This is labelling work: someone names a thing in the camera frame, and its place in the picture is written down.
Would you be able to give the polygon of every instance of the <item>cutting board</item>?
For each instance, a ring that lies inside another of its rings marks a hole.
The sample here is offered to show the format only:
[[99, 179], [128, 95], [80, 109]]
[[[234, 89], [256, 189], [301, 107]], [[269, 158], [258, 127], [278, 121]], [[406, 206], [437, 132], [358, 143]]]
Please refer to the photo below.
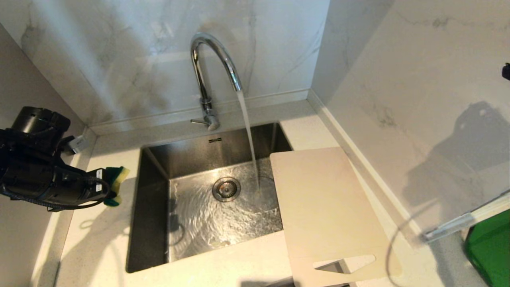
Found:
[[[270, 158], [296, 286], [400, 274], [398, 259], [341, 148], [273, 153]], [[315, 269], [318, 262], [365, 255], [375, 261], [352, 274]]]

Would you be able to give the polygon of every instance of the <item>stainless steel sink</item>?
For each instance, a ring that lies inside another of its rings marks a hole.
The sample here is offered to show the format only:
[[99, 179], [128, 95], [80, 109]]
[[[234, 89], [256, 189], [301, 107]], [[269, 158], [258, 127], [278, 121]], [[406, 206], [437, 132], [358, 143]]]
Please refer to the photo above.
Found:
[[142, 149], [127, 271], [283, 229], [269, 154], [292, 150], [278, 123]]

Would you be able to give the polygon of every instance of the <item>running water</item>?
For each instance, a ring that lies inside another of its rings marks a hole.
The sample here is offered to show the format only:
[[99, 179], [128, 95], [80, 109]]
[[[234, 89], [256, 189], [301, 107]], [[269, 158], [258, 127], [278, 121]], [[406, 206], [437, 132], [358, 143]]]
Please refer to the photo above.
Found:
[[248, 111], [246, 111], [246, 104], [244, 103], [243, 91], [238, 91], [237, 98], [241, 104], [241, 110], [243, 112], [244, 125], [246, 126], [246, 132], [248, 133], [248, 141], [250, 142], [251, 160], [253, 162], [253, 170], [255, 170], [255, 179], [257, 182], [257, 190], [259, 190], [259, 171], [257, 169], [257, 160], [255, 159], [255, 149], [253, 148], [253, 139], [251, 138], [250, 121], [248, 120]]

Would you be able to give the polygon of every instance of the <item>drain strainer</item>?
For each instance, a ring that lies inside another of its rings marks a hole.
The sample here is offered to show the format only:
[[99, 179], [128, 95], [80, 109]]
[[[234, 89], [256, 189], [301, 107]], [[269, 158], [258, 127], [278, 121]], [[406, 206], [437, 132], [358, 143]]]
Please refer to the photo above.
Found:
[[241, 184], [233, 177], [218, 179], [213, 185], [213, 196], [221, 202], [234, 200], [241, 191]]

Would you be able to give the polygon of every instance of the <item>green container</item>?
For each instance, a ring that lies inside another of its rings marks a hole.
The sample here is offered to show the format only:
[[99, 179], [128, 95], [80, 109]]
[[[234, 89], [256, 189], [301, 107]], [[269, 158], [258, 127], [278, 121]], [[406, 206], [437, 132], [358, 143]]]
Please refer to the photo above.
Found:
[[510, 286], [510, 210], [473, 226], [464, 248], [487, 285]]

